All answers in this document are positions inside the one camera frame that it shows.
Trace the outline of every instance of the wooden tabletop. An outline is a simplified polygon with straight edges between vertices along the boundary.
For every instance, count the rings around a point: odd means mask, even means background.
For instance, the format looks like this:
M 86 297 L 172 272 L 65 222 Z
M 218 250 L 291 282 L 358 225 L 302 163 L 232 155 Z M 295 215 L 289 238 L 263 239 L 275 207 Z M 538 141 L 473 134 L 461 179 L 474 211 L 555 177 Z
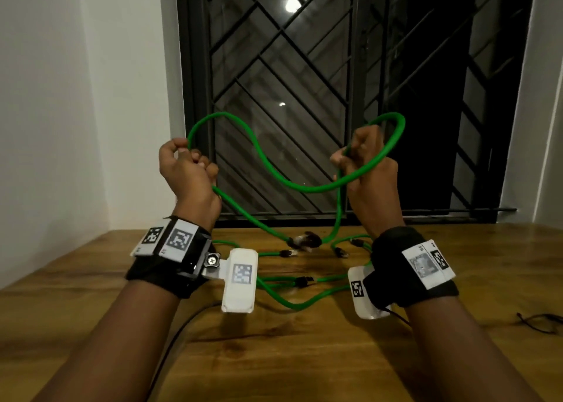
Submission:
M 457 274 L 468 310 L 546 401 L 563 400 L 563 337 L 517 324 L 516 312 L 563 314 L 563 231 L 522 225 L 419 226 Z M 304 229 L 286 229 L 298 235 Z M 313 229 L 326 235 L 328 228 Z M 130 250 L 143 231 L 111 231 L 0 291 L 0 400 L 28 401 L 84 339 L 124 285 Z M 362 233 L 343 228 L 341 235 Z M 258 229 L 218 229 L 257 251 L 284 249 Z M 259 273 L 320 277 L 367 261 L 348 243 L 298 258 L 261 258 Z M 228 247 L 222 247 L 224 255 Z M 334 284 L 281 293 L 301 302 Z M 221 299 L 210 282 L 183 301 L 171 333 Z M 158 401 L 436 400 L 411 330 L 395 318 L 361 320 L 348 291 L 294 313 L 257 291 L 253 313 L 207 310 L 184 331 L 160 380 Z

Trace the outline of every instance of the wrist-mounted device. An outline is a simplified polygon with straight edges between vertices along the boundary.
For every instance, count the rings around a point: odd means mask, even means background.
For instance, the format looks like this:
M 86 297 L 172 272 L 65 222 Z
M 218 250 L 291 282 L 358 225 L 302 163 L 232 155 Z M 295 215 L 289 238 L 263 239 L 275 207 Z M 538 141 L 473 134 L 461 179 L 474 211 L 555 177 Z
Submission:
M 426 299 L 457 296 L 455 274 L 436 243 L 414 228 L 383 232 L 372 244 L 371 264 L 348 271 L 360 317 L 376 319 L 393 303 L 408 307 Z
M 208 279 L 222 279 L 224 312 L 254 309 L 258 253 L 234 248 L 222 260 L 209 232 L 190 221 L 176 216 L 163 219 L 149 229 L 131 256 L 136 258 L 128 280 L 144 280 L 187 299 Z

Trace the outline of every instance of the green cord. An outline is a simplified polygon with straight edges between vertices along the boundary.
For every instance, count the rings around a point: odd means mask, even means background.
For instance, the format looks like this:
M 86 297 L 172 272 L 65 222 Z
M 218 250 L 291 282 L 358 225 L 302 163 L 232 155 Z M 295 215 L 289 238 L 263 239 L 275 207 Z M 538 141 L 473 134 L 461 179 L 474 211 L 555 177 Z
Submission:
M 361 168 L 357 169 L 354 172 L 351 172 L 350 174 L 348 174 L 346 176 L 342 176 L 342 171 L 338 170 L 337 171 L 337 178 L 332 183 L 324 184 L 324 185 L 320 185 L 320 186 L 304 186 L 304 185 L 299 185 L 299 184 L 293 183 L 292 181 L 287 180 L 286 178 L 284 178 L 283 175 L 281 175 L 278 172 L 278 170 L 276 170 L 276 168 L 274 168 L 274 166 L 270 163 L 270 161 L 268 160 L 268 158 L 266 157 L 266 155 L 262 151 L 262 148 L 260 147 L 260 144 L 258 143 L 258 139 L 254 135 L 254 132 L 252 132 L 252 129 L 242 119 L 238 118 L 234 114 L 230 114 L 228 112 L 211 113 L 211 114 L 208 114 L 207 116 L 205 116 L 200 121 L 196 122 L 196 124 L 192 127 L 192 129 L 190 130 L 190 133 L 187 136 L 188 147 L 190 147 L 192 145 L 195 133 L 201 127 L 201 125 L 203 125 L 204 123 L 206 123 L 210 119 L 215 119 L 215 118 L 218 118 L 218 117 L 226 117 L 226 118 L 230 119 L 231 121 L 233 121 L 234 123 L 236 123 L 237 125 L 239 125 L 240 127 L 243 128 L 243 130 L 247 133 L 248 137 L 250 138 L 250 142 L 252 143 L 252 145 L 256 149 L 256 151 L 258 153 L 258 157 L 260 158 L 260 160 L 262 160 L 262 163 L 264 164 L 266 169 L 274 176 L 274 178 L 276 178 L 276 180 L 278 180 L 278 182 L 282 183 L 286 187 L 293 189 L 293 190 L 296 190 L 298 192 L 302 192 L 302 193 L 324 193 L 324 192 L 329 192 L 331 190 L 337 191 L 336 192 L 336 214 L 335 214 L 334 227 L 333 227 L 331 233 L 328 236 L 326 236 L 322 239 L 323 243 L 328 243 L 328 242 L 332 241 L 334 239 L 334 237 L 338 234 L 338 231 L 340 229 L 340 222 L 342 220 L 342 191 L 344 190 L 343 187 L 345 187 L 346 184 L 350 183 L 351 181 L 354 181 L 355 179 L 360 178 L 363 174 L 365 174 L 366 172 L 370 171 L 375 166 L 377 166 L 377 164 L 379 164 L 383 160 L 383 158 L 386 157 L 389 154 L 389 152 L 395 147 L 395 145 L 397 144 L 399 138 L 401 138 L 401 135 L 403 134 L 403 131 L 405 129 L 405 118 L 404 118 L 403 115 L 401 115 L 399 113 L 390 112 L 390 113 L 384 113 L 380 116 L 377 116 L 377 118 L 374 119 L 373 121 L 369 122 L 368 125 L 377 125 L 377 124 L 384 122 L 384 121 L 394 120 L 396 122 L 396 128 L 395 128 L 393 134 L 391 135 L 391 137 L 389 138 L 389 141 L 385 144 L 384 148 L 379 152 L 379 154 L 376 155 L 376 157 L 374 157 L 367 164 L 363 165 Z M 348 154 L 348 152 L 350 151 L 350 148 L 351 148 L 351 146 L 348 145 L 347 148 L 344 150 L 344 155 Z M 241 206 L 239 206 L 234 199 L 232 199 L 229 195 L 227 195 L 227 193 L 223 192 L 218 187 L 214 186 L 213 191 L 215 193 L 217 193 L 219 196 L 221 196 L 221 198 L 224 201 L 226 201 L 230 206 L 232 206 L 235 210 L 237 210 L 237 212 L 239 212 L 242 216 L 244 216 L 248 221 L 250 221 L 255 226 L 263 229 L 264 231 L 266 231 L 269 234 L 281 239 L 284 242 L 289 241 L 290 238 L 288 236 L 272 229 L 271 227 L 266 226 L 260 220 L 257 220 L 256 218 L 254 218 L 252 215 L 247 213 Z M 370 236 L 369 235 L 356 235 L 356 236 L 347 236 L 345 238 L 336 239 L 330 245 L 330 247 L 332 249 L 334 249 L 334 247 L 338 243 L 341 243 L 341 242 L 344 242 L 344 241 L 349 241 L 352 238 L 366 238 L 366 237 L 369 238 Z M 213 242 L 217 243 L 217 244 L 220 244 L 220 243 L 221 244 L 227 244 L 227 245 L 233 246 L 235 248 L 240 247 L 240 245 L 238 245 L 236 242 L 231 242 L 231 241 L 219 241 L 219 240 L 217 240 L 217 241 L 213 241 Z M 365 248 L 366 250 L 371 252 L 371 247 L 367 242 L 364 242 L 363 248 Z M 259 253 L 258 256 L 259 257 L 279 256 L 279 252 L 275 252 L 275 251 L 262 252 L 262 253 Z M 341 279 L 345 279 L 345 278 L 347 278 L 347 274 L 318 278 L 316 281 L 317 282 L 332 282 L 332 281 L 335 281 L 335 280 L 341 280 Z M 343 291 L 345 289 L 349 289 L 349 287 L 350 287 L 349 285 L 342 285 L 342 286 L 339 286 L 339 287 L 327 289 L 326 291 L 323 291 L 323 292 L 317 294 L 316 296 L 312 297 L 311 299 L 309 299 L 309 300 L 307 300 L 303 303 L 291 303 L 290 301 L 287 301 L 286 299 L 281 297 L 277 292 L 275 292 L 274 288 L 292 287 L 292 286 L 294 286 L 295 279 L 296 278 L 293 278 L 293 277 L 267 277 L 267 278 L 257 277 L 257 287 L 263 288 L 266 292 L 268 292 L 269 295 L 271 295 L 271 297 L 273 299 L 278 301 L 278 303 L 281 304 L 282 306 L 285 306 L 285 307 L 287 307 L 289 309 L 293 309 L 293 310 L 306 309 L 307 307 L 312 306 L 314 303 L 316 303 L 320 299 L 327 297 L 331 294 L 334 294 L 335 292 Z M 281 283 L 266 284 L 266 282 L 281 282 Z

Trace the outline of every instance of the black cable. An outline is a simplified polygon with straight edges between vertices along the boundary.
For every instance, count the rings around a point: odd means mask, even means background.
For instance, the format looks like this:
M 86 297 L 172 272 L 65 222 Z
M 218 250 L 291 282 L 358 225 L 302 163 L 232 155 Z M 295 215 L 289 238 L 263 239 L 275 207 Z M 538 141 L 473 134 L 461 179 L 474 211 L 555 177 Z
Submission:
M 146 394 L 145 402 L 149 400 L 151 393 L 154 390 L 154 387 L 157 385 L 158 377 L 160 376 L 160 373 L 162 372 L 162 368 L 164 368 L 166 358 L 168 357 L 168 355 L 170 355 L 170 352 L 172 351 L 174 343 L 176 342 L 176 340 L 178 340 L 178 337 L 182 333 L 184 328 L 186 328 L 186 326 L 192 320 L 194 320 L 195 317 L 198 316 L 200 313 L 206 311 L 207 309 L 210 309 L 211 307 L 220 306 L 221 304 L 222 304 L 222 301 L 214 301 L 213 303 L 208 304 L 207 306 L 203 306 L 198 311 L 193 313 L 192 316 L 187 318 L 184 321 L 184 323 L 178 328 L 178 331 L 176 331 L 176 334 L 174 334 L 174 337 L 172 337 L 172 340 L 170 340 L 170 343 L 168 344 L 168 347 L 166 348 L 164 356 L 162 356 L 162 359 L 160 360 L 160 364 L 158 365 L 157 372 L 155 373 L 154 377 L 152 378 L 152 383 L 150 384 L 149 391 Z
M 405 324 L 407 324 L 408 326 L 411 326 L 411 322 L 409 322 L 408 320 L 406 320 L 405 318 L 403 318 L 400 314 L 395 313 L 394 311 L 389 310 L 389 309 L 387 309 L 387 308 L 383 308 L 383 309 L 381 309 L 381 310 L 386 311 L 387 313 L 393 315 L 394 317 L 396 317 L 396 318 L 402 320 L 402 321 L 403 321 Z
M 528 321 L 535 319 L 535 318 L 545 318 L 545 319 L 547 319 L 551 322 L 563 324 L 563 316 L 554 315 L 552 313 L 541 313 L 539 315 L 530 316 L 529 318 L 523 318 L 522 313 L 517 313 L 516 316 L 518 316 L 518 318 L 522 321 L 522 323 L 524 323 L 525 325 L 527 325 L 528 327 L 530 327 L 531 329 L 533 329 L 535 331 L 541 332 L 542 334 L 557 334 L 558 332 L 557 332 L 557 329 L 555 328 L 555 324 L 553 324 L 553 330 L 544 331 L 543 329 L 539 329 L 539 328 L 534 327 Z

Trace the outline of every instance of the person's right arm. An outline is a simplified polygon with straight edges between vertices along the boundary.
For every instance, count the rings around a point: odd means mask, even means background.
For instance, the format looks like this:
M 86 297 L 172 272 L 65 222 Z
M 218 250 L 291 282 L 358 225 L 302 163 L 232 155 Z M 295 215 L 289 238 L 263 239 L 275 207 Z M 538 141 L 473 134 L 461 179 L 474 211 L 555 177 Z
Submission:
M 330 160 L 345 174 L 373 159 L 383 148 L 378 126 L 356 130 L 350 157 L 342 150 Z M 398 165 L 384 158 L 374 169 L 347 186 L 354 213 L 376 238 L 404 226 L 397 191 Z M 441 297 L 405 309 L 419 351 L 447 401 L 541 402 L 457 297 Z

